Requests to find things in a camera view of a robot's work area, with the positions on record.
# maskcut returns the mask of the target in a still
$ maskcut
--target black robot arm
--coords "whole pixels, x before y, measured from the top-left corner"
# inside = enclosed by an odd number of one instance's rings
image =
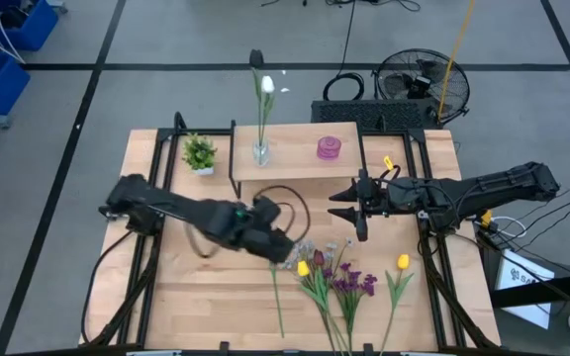
[[[514,200],[549,201],[559,189],[547,166],[530,162],[507,171],[455,181],[452,179],[368,177],[359,172],[359,181],[346,191],[330,197],[337,202],[357,202],[354,208],[329,212],[356,226],[358,239],[367,239],[366,218],[374,215],[403,215],[424,212],[430,230],[447,233],[474,215]]]
[[[192,200],[151,187],[140,174],[121,177],[107,205],[99,211],[106,217],[129,216],[127,229],[143,234],[159,233],[162,218],[174,217],[190,223],[206,238],[232,250],[247,252],[284,262],[294,241],[271,225],[280,215],[280,208],[266,197],[257,197],[253,208],[241,202]]]

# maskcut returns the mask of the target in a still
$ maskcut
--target wooden platform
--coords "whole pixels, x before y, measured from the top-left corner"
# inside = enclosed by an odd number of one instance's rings
[[[236,181],[357,177],[362,168],[355,123],[268,125],[269,163],[254,163],[252,146],[257,126],[235,128],[233,178]],[[326,135],[342,142],[339,157],[325,161],[316,156],[318,140]]]
[[[131,133],[122,174],[147,174],[154,137],[155,131]],[[173,172],[173,192],[195,199],[235,199],[228,180],[229,138],[212,136],[211,139],[218,149],[215,175],[194,175],[178,156]],[[434,177],[460,178],[450,132],[427,132],[427,147]],[[398,137],[366,136],[364,149],[371,175],[379,175],[384,170],[382,159],[385,155],[390,155],[395,164],[406,167],[404,146]],[[419,155],[416,154],[416,157],[419,171]],[[406,175],[407,169],[403,169],[402,173]],[[248,203],[254,192],[272,183],[244,183],[242,199]],[[317,246],[324,247],[331,241],[343,244],[346,237],[355,239],[352,224],[326,212],[328,208],[346,207],[344,203],[330,202],[327,197],[346,189],[349,179],[280,180],[278,183],[298,190],[307,200],[312,214],[312,228],[307,238]],[[285,191],[273,191],[269,197],[276,202],[289,202],[295,208],[300,208],[300,203]],[[281,226],[289,218],[289,213],[284,212]],[[109,223],[103,248],[124,233],[124,224]],[[291,237],[297,237],[304,224],[303,215],[297,215]],[[409,253],[412,261],[409,272],[415,273],[415,277],[397,309],[387,349],[436,350],[426,276],[422,258],[416,250],[418,233],[415,217],[377,217],[368,221],[368,227],[369,240],[355,242],[344,253],[344,259],[353,263],[355,268],[372,273],[380,280],[375,296],[364,297],[358,308],[354,349],[360,350],[365,342],[373,343],[375,349],[379,348],[390,313],[384,271],[397,275],[397,256]],[[471,236],[473,230],[465,222],[459,232]],[[207,248],[208,242],[201,243],[203,249]],[[90,336],[101,330],[124,298],[134,245],[133,238],[119,246],[98,271],[88,316]],[[477,248],[463,239],[450,237],[448,250],[460,303],[487,337],[500,343]],[[220,341],[229,341],[235,350],[329,350],[318,310],[312,300],[299,291],[296,277],[288,271],[280,271],[277,276],[286,332],[285,338],[280,337],[267,267],[267,261],[244,252],[222,250],[212,259],[201,259],[189,247],[183,222],[167,219],[145,346],[158,349],[216,349]],[[454,344],[449,311],[441,300],[447,342]],[[336,301],[332,301],[331,308],[333,314],[340,316]],[[140,306],[137,306],[129,338],[131,341],[135,340],[139,316]]]

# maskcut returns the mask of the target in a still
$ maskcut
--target glass vase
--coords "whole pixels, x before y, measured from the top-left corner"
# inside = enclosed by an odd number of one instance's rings
[[[259,167],[263,167],[269,161],[269,144],[267,139],[263,139],[262,144],[258,140],[254,142],[252,146],[252,155],[254,156],[254,162]]]

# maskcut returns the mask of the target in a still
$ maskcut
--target white pot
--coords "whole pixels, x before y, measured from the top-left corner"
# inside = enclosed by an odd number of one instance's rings
[[[215,167],[203,168],[203,169],[193,169],[193,173],[197,175],[211,175],[215,173]]]

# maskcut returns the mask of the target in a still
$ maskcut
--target concrete floor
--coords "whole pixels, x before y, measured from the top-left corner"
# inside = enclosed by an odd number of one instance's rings
[[[130,130],[168,127],[175,111],[193,128],[226,127],[230,119],[253,123],[249,72],[218,70],[231,65],[193,71],[186,70],[190,66],[103,70],[89,112],[81,118],[93,66],[47,70],[40,64],[95,63],[117,5],[124,1],[67,0],[70,11],[60,16],[44,47],[24,53],[36,64],[29,66],[35,69],[32,80],[10,114],[13,126],[0,131],[0,326],[77,115],[84,125],[8,352],[76,345],[89,274],[106,226],[96,208],[116,182]],[[410,47],[450,53],[467,1],[418,1],[422,10],[415,14],[397,3],[358,3],[346,61],[379,63]],[[268,62],[319,69],[271,73],[277,86],[291,90],[279,94],[272,122],[308,122],[311,102],[321,99],[335,75],[333,63],[341,60],[350,6],[311,0],[304,8],[301,1],[281,0],[260,7],[261,2],[126,0],[106,63],[246,63],[249,50],[261,48]],[[550,5],[570,44],[570,1],[550,0]],[[471,111],[449,126],[461,143],[463,175],[535,160],[549,164],[556,179],[570,187],[570,67],[551,66],[570,62],[542,3],[478,0],[457,61],[494,64],[467,72]],[[499,66],[523,63],[538,65],[527,67],[533,71],[520,71],[521,66],[502,71]],[[369,71],[360,73],[367,82],[365,97],[372,97]],[[354,90],[340,83],[331,96],[348,99]],[[568,200],[570,195],[560,202]],[[519,217],[535,206],[514,203],[497,213]],[[539,223],[530,236],[558,218]],[[530,250],[570,264],[570,217]],[[504,344],[513,348],[570,352],[550,342],[530,343],[515,332],[502,333]]]

